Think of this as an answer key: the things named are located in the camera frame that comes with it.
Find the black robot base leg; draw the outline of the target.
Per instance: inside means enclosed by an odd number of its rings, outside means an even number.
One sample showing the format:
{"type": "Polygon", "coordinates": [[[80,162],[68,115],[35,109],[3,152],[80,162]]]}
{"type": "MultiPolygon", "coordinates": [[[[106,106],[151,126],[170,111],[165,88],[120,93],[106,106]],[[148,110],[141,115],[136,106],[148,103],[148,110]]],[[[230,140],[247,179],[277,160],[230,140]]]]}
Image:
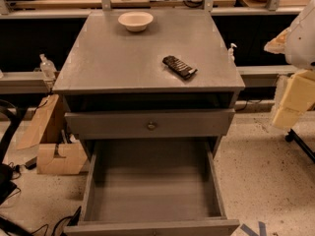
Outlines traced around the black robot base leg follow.
{"type": "Polygon", "coordinates": [[[292,130],[290,129],[284,139],[290,143],[295,141],[307,156],[315,163],[315,152],[292,130]]]}

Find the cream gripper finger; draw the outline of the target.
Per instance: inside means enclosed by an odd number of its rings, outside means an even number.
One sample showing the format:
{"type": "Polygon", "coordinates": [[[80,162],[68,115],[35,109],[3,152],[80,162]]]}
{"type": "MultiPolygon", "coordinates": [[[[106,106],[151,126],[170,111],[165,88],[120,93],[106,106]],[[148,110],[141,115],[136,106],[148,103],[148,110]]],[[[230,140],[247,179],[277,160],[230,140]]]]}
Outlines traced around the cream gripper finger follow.
{"type": "Polygon", "coordinates": [[[301,116],[302,112],[279,107],[274,110],[272,125],[278,129],[289,130],[301,116]]]}
{"type": "Polygon", "coordinates": [[[315,103],[315,72],[302,70],[287,80],[281,107],[303,113],[315,103]]]}

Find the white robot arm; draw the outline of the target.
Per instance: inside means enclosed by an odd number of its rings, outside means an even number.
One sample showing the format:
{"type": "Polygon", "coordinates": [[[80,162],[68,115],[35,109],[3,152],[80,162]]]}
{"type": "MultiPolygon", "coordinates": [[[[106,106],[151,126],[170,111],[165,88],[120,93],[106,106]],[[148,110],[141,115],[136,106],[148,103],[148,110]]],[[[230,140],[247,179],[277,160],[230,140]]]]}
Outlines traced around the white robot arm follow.
{"type": "Polygon", "coordinates": [[[298,69],[277,85],[272,125],[288,130],[315,103],[315,0],[264,50],[283,54],[285,61],[298,69]]]}

